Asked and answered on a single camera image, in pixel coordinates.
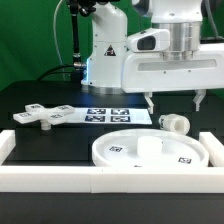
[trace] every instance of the white cylinder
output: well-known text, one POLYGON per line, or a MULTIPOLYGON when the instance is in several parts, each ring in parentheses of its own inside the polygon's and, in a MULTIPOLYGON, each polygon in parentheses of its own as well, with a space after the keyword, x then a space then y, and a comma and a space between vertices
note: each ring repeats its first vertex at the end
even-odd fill
POLYGON ((40 123, 41 123, 41 129, 43 131, 51 130, 51 124, 47 120, 40 120, 40 123))
POLYGON ((138 138, 137 144, 137 154, 143 159, 161 155, 163 141, 158 137, 142 136, 138 138))
POLYGON ((190 130, 189 120, 177 114, 162 115, 159 118, 160 128, 177 134, 186 135, 190 130))

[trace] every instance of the table surface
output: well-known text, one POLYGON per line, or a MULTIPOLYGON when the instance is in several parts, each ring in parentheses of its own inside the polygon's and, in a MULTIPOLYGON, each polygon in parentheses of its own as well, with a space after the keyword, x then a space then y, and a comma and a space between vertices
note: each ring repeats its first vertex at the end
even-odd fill
MULTIPOLYGON (((171 113, 189 119, 189 136, 198 139, 200 131, 211 131, 224 142, 224 102, 208 92, 200 112, 195 112, 194 94, 156 93, 152 125, 62 124, 44 132, 39 122, 21 125, 12 115, 33 103, 49 108, 68 104, 146 109, 147 105, 142 94, 93 94, 70 82, 16 82, 0 92, 0 129, 15 130, 17 142, 3 165, 92 166, 91 146, 99 136, 129 128, 158 128, 159 116, 171 113)), ((0 197, 0 218, 8 217, 4 223, 224 223, 223 194, 1 193, 0 197)))

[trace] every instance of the warning label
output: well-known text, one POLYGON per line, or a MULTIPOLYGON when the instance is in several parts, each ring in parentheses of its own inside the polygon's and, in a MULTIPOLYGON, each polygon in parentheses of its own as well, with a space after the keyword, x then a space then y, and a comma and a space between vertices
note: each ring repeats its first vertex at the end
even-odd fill
POLYGON ((104 56, 116 56, 113 47, 110 45, 104 56))

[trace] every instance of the circular white tray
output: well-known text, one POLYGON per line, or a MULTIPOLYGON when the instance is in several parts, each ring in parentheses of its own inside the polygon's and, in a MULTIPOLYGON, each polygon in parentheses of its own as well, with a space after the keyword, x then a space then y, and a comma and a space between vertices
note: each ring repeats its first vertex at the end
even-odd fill
POLYGON ((96 166, 205 167, 208 166, 209 154, 200 142, 184 135, 153 129, 129 129, 111 132, 95 140, 92 159, 96 166), (161 153, 140 157, 137 144, 142 136, 160 138, 163 141, 161 153))

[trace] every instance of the white frame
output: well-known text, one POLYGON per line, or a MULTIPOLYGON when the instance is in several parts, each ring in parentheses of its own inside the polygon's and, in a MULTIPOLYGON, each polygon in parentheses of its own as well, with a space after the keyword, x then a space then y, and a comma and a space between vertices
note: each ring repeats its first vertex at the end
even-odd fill
MULTIPOLYGON (((15 132, 3 131, 2 163, 14 147, 15 132)), ((224 168, 0 166, 0 192, 224 193, 224 168)))

